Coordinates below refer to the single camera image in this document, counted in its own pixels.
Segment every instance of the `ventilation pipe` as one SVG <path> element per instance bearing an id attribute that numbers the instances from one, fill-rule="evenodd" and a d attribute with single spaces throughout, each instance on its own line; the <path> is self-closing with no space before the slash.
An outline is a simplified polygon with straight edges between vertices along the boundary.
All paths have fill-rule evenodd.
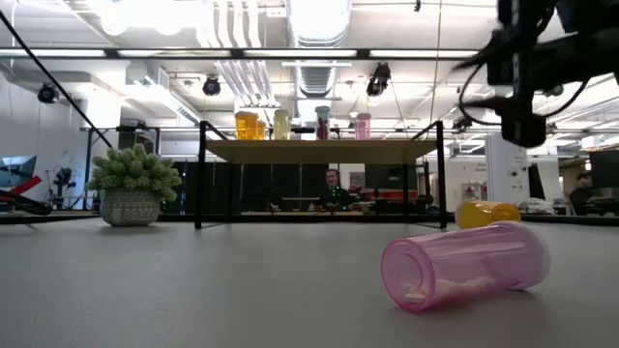
<path id="1" fill-rule="evenodd" d="M 196 38 L 202 47 L 221 47 L 220 42 L 215 32 L 215 4 L 214 0 L 202 0 L 202 6 L 206 13 L 203 26 L 196 28 Z M 223 76 L 223 79 L 227 82 L 228 86 L 232 90 L 232 93 L 243 101 L 245 105 L 251 104 L 249 95 L 246 95 L 241 88 L 241 82 L 238 80 L 236 73 L 234 73 L 229 61 L 216 61 L 215 68 Z"/>
<path id="2" fill-rule="evenodd" d="M 239 47 L 246 48 L 248 43 L 245 41 L 245 30 L 243 28 L 243 1 L 232 0 L 232 7 L 234 9 L 234 41 Z M 250 84 L 249 89 L 252 90 L 254 95 L 260 95 L 261 104 L 269 104 L 269 98 L 264 90 L 264 87 L 262 86 L 262 81 L 260 80 L 256 66 L 253 62 L 246 61 L 245 67 L 250 72 L 251 78 L 253 78 L 253 82 L 255 83 L 255 86 Z"/>
<path id="3" fill-rule="evenodd" d="M 218 36 L 224 47 L 233 47 L 232 41 L 228 35 L 228 1 L 218 0 L 218 5 L 220 12 Z M 240 87 L 244 95 L 250 97 L 252 105 L 258 105 L 258 98 L 251 90 L 250 80 L 243 71 L 241 62 L 233 61 L 230 66 L 232 67 L 232 73 L 234 74 L 233 78 L 236 78 L 239 82 L 237 86 Z"/>
<path id="4" fill-rule="evenodd" d="M 249 12 L 250 12 L 250 27 L 249 27 L 249 35 L 250 35 L 250 43 L 251 47 L 259 48 L 262 46 L 260 42 L 260 37 L 258 35 L 258 2 L 257 0 L 250 0 L 248 2 Z M 267 66 L 264 61 L 253 61 L 255 66 L 255 70 L 258 73 L 260 79 L 264 81 L 264 91 L 267 94 L 269 104 L 276 105 L 277 102 L 275 100 L 275 94 L 273 93 L 273 88 L 271 86 L 271 80 L 269 79 L 269 74 L 267 73 Z"/>
<path id="5" fill-rule="evenodd" d="M 348 36 L 351 0 L 286 0 L 288 34 L 298 48 L 339 48 Z M 296 81 L 303 95 L 325 98 L 332 91 L 336 68 L 297 68 Z"/>

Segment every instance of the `plastic bottle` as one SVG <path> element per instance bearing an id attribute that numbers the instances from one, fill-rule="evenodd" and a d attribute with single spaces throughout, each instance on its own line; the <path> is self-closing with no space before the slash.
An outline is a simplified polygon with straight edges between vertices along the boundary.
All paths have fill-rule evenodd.
<path id="1" fill-rule="evenodd" d="M 512 221 L 398 239 L 381 260 L 387 292 L 413 312 L 523 290 L 543 281 L 549 268 L 544 241 Z"/>
<path id="2" fill-rule="evenodd" d="M 318 123 L 316 129 L 316 137 L 320 140 L 329 140 L 329 133 L 331 132 L 331 125 L 329 123 L 329 117 L 331 116 L 331 107 L 318 106 L 315 108 L 316 122 Z"/>
<path id="3" fill-rule="evenodd" d="M 275 140 L 290 140 L 290 118 L 287 110 L 276 110 L 273 122 Z"/>
<path id="4" fill-rule="evenodd" d="M 355 139 L 357 140 L 371 140 L 370 123 L 371 114 L 360 113 L 357 115 L 357 121 L 355 122 Z"/>
<path id="5" fill-rule="evenodd" d="M 507 203 L 467 200 L 462 202 L 455 213 L 459 228 L 488 226 L 496 221 L 521 221 L 518 209 Z"/>
<path id="6" fill-rule="evenodd" d="M 255 140 L 258 131 L 258 115 L 253 112 L 239 111 L 234 117 L 237 140 Z"/>

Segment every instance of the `gray tabletop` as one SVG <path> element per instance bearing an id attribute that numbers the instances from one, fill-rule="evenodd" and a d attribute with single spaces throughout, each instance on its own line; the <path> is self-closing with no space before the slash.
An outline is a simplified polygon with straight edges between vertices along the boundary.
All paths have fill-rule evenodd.
<path id="1" fill-rule="evenodd" d="M 617 347 L 619 231 L 533 226 L 543 284 L 422 315 L 379 274 L 420 226 L 0 226 L 0 347 Z"/>

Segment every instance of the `computer monitor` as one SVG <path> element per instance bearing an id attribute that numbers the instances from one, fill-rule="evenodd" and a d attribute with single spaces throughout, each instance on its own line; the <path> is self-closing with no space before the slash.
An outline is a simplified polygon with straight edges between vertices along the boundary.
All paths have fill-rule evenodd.
<path id="1" fill-rule="evenodd" d="M 401 164 L 366 164 L 366 189 L 402 189 Z M 408 166 L 408 189 L 417 189 L 417 170 Z"/>
<path id="2" fill-rule="evenodd" d="M 0 188 L 15 188 L 32 179 L 37 157 L 0 158 Z"/>
<path id="3" fill-rule="evenodd" d="M 589 153 L 591 179 L 596 189 L 619 187 L 619 151 L 597 151 Z"/>

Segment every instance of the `wooden shelf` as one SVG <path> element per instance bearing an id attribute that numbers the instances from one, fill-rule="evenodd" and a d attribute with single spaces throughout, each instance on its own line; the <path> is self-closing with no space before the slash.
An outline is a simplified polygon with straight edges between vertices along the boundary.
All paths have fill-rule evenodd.
<path id="1" fill-rule="evenodd" d="M 414 163 L 436 149 L 433 140 L 217 140 L 206 149 L 231 163 Z"/>

